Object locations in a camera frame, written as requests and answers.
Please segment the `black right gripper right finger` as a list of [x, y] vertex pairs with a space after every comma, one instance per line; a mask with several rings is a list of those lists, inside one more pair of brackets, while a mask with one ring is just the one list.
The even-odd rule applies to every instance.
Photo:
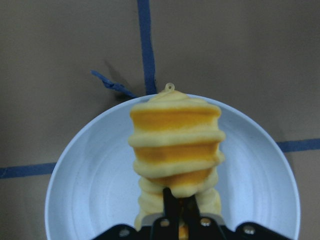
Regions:
[[196, 196], [186, 198], [186, 224], [189, 240], [226, 240], [221, 225], [225, 225], [220, 215], [201, 213]]

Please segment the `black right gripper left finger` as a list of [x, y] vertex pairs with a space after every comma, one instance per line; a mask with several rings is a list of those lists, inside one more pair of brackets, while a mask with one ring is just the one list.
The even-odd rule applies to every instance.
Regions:
[[152, 224], [153, 240], [179, 239], [179, 201], [172, 195], [171, 190], [163, 189], [163, 214]]

